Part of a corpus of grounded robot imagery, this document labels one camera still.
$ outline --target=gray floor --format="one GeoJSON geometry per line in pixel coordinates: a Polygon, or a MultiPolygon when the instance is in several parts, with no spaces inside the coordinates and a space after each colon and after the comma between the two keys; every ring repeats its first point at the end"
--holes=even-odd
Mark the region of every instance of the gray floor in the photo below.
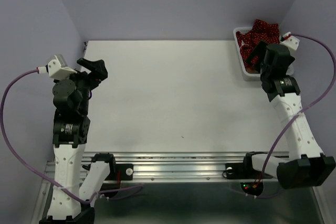
{"type": "MultiPolygon", "coordinates": [[[[239,189],[239,183],[147,184],[133,198],[99,199],[95,224],[323,223],[311,188],[287,190],[271,200],[254,200],[228,187],[239,189]]],[[[278,189],[278,183],[269,183],[265,195],[278,189]]]]}

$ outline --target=white arm segment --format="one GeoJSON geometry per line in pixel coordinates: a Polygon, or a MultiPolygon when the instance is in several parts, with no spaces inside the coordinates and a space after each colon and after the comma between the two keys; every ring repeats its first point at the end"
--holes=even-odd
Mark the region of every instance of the white arm segment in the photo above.
{"type": "MultiPolygon", "coordinates": [[[[263,169],[263,165],[264,165],[266,157],[267,157],[267,154],[253,155],[252,156],[253,169],[261,172],[263,169]]],[[[277,178],[278,165],[280,163],[286,163],[286,162],[287,160],[271,156],[269,158],[269,161],[267,162],[265,173],[273,176],[274,178],[277,178]]]]}
{"type": "MultiPolygon", "coordinates": [[[[91,163],[89,174],[79,189],[79,197],[83,200],[90,199],[94,193],[100,190],[101,185],[109,174],[109,163],[102,161],[91,163]]],[[[94,203],[97,198],[98,196],[94,197],[93,201],[90,204],[91,207],[94,207],[94,203]]]]}
{"type": "MultiPolygon", "coordinates": [[[[72,148],[71,144],[61,144],[54,147],[55,152],[55,181],[79,196],[80,165],[85,150],[85,144],[72,148]]],[[[65,220],[67,216],[76,217],[81,212],[80,203],[62,190],[54,186],[48,216],[53,220],[65,220]]]]}
{"type": "MultiPolygon", "coordinates": [[[[271,101],[271,105],[278,114],[281,126],[285,127],[292,117],[302,109],[301,96],[295,93],[285,94],[284,97],[278,95],[271,101]]],[[[301,155],[307,155],[308,158],[320,157],[323,153],[310,131],[304,113],[301,113],[292,123],[285,132],[285,136],[290,160],[301,159],[301,155]]]]}

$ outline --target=red cloth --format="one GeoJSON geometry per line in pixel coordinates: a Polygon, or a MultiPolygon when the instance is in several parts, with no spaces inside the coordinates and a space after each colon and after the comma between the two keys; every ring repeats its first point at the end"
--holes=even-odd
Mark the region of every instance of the red cloth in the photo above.
{"type": "MultiPolygon", "coordinates": [[[[238,31],[236,32],[236,36],[240,47],[240,54],[244,60],[245,69],[249,73],[255,73],[255,70],[252,68],[252,65],[245,63],[245,60],[261,40],[263,40],[268,44],[280,43],[279,25],[268,24],[260,19],[256,19],[251,31],[249,31],[246,34],[242,34],[241,32],[238,31]]],[[[257,59],[258,56],[256,56],[252,60],[252,64],[254,64],[257,61],[257,59]]]]}

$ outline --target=white basket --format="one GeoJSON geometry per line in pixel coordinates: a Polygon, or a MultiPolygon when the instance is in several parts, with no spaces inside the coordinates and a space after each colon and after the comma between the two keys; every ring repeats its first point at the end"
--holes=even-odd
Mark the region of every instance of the white basket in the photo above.
{"type": "MultiPolygon", "coordinates": [[[[235,37],[235,42],[236,42],[236,46],[237,46],[240,66],[241,66],[241,70],[243,72],[243,79],[245,81],[260,81],[260,74],[259,73],[248,73],[246,71],[245,66],[244,66],[243,58],[241,57],[242,55],[240,54],[240,48],[239,48],[239,44],[238,44],[238,40],[237,40],[237,36],[236,36],[236,32],[238,32],[238,31],[241,32],[242,34],[245,34],[245,33],[249,32],[251,30],[252,30],[251,26],[249,26],[249,27],[237,27],[233,30],[233,36],[235,37]]],[[[287,74],[289,76],[292,76],[294,74],[294,67],[293,67],[292,64],[288,67],[287,74]]]]}

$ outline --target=red patterned fabric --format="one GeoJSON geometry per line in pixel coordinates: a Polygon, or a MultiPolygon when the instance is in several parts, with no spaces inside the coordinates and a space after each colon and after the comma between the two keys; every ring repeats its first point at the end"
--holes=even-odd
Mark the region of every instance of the red patterned fabric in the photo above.
{"type": "MultiPolygon", "coordinates": [[[[263,40],[268,44],[279,44],[279,25],[278,24],[268,24],[265,21],[257,19],[254,22],[253,28],[246,34],[241,32],[236,33],[238,44],[240,47],[240,54],[244,60],[245,69],[249,73],[256,73],[252,68],[252,65],[245,63],[247,57],[251,54],[253,49],[258,45],[258,43],[263,40]]],[[[258,59],[258,56],[252,60],[254,64],[258,59]]]]}

